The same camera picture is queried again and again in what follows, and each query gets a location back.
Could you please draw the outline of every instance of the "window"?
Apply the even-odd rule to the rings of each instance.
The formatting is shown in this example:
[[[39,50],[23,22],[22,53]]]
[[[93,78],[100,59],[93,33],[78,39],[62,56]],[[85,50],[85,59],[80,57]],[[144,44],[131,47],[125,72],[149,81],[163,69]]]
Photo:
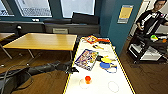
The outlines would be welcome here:
[[[64,18],[72,18],[73,12],[94,15],[95,0],[61,0]]]
[[[0,16],[13,16],[13,12],[6,0],[0,0]]]
[[[15,0],[22,16],[51,17],[48,0]]]

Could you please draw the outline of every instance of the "book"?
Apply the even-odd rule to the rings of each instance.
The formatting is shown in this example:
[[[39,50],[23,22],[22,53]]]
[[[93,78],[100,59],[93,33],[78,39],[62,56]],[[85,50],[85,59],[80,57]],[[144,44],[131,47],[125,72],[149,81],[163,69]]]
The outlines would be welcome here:
[[[96,51],[85,49],[82,54],[75,60],[74,63],[79,67],[91,71],[98,54],[99,53]]]

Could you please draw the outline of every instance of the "wooden table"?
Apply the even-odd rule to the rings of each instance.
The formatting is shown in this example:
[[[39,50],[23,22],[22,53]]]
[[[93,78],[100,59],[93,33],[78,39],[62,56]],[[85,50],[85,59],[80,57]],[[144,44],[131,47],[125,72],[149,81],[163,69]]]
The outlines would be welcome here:
[[[104,49],[95,49],[93,45],[98,45]],[[107,72],[105,69],[100,67],[99,61],[96,61],[93,69],[88,71],[83,69],[76,64],[79,73],[73,73],[69,75],[67,84],[65,86],[64,94],[133,94],[135,93],[133,87],[127,77],[124,68],[122,67],[114,48],[111,44],[89,44],[80,40],[76,56],[74,61],[82,54],[85,49],[93,50],[99,52],[101,56],[108,56],[109,59],[114,59],[113,64],[117,65],[117,72],[110,73],[114,70],[110,69]],[[91,83],[85,84],[85,77],[91,77]]]
[[[28,33],[3,47],[28,49],[33,58],[34,56],[30,49],[68,50],[71,53],[75,45],[76,37],[77,35],[69,34]]]
[[[0,42],[15,35],[14,33],[0,33]],[[0,43],[1,48],[4,50],[4,52],[9,56],[10,59],[12,59],[12,57],[10,56],[10,54],[3,48],[3,46]]]

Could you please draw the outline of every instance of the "orange cup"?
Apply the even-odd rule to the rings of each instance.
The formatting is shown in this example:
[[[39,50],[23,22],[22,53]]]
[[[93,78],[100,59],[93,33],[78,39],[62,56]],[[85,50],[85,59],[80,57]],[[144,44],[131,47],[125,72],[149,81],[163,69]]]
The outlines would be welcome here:
[[[163,43],[165,43],[166,41],[167,41],[166,39],[163,39],[163,41],[162,41],[162,42],[163,42]]]
[[[85,77],[85,82],[86,82],[86,84],[90,84],[90,82],[91,82],[90,76]]]

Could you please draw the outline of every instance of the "table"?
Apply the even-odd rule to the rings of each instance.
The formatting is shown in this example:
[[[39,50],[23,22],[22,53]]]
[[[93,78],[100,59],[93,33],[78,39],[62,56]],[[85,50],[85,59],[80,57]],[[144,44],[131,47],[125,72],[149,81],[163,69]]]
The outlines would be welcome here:
[[[95,49],[93,45],[99,45],[103,49]],[[100,67],[100,62],[96,61],[93,69],[88,71],[81,67],[78,67],[76,64],[73,64],[73,67],[76,67],[79,70],[79,73],[73,73],[69,75],[67,80],[64,94],[132,94],[135,93],[134,89],[125,73],[115,51],[111,44],[89,44],[84,39],[80,40],[77,53],[75,56],[76,60],[79,55],[84,51],[84,49],[94,50],[99,52],[101,56],[108,56],[109,59],[115,59],[112,61],[113,64],[117,65],[116,73],[109,73]],[[85,76],[91,77],[91,84],[83,85],[81,81],[84,80]]]
[[[0,42],[15,35],[15,33],[0,33]],[[3,48],[2,44],[0,43],[1,48],[3,51],[9,56],[10,59],[12,59],[12,56]]]
[[[4,48],[28,49],[32,58],[34,58],[30,49],[41,50],[68,50],[71,53],[75,45],[77,35],[70,34],[46,34],[46,33],[28,33],[9,44]]]
[[[141,51],[138,53],[138,52],[136,52],[136,51],[132,51],[131,49],[131,47],[129,47],[129,50],[128,50],[128,53],[131,55],[131,57],[135,60],[134,61],[134,63],[136,64],[136,63],[139,63],[139,62],[141,62],[141,61],[152,61],[152,62],[158,62],[158,63],[161,63],[161,62],[166,62],[167,61],[167,59],[165,59],[165,57],[163,56],[163,53],[161,53],[160,51],[159,51],[159,49],[155,49],[156,51],[153,51],[153,52],[151,52],[150,53],[150,58],[149,58],[149,56],[144,56],[145,55],[145,53],[147,52],[147,50],[148,50],[148,48],[149,47],[164,47],[165,49],[162,49],[162,50],[165,50],[165,51],[167,51],[167,46],[168,46],[168,41],[167,42],[165,42],[165,43],[163,43],[162,41],[162,39],[159,39],[159,40],[157,40],[157,41],[155,41],[155,42],[153,42],[150,38],[146,38],[146,37],[144,37],[144,35],[142,35],[142,34],[140,34],[140,35],[137,35],[137,38],[139,39],[139,41],[141,42]]]

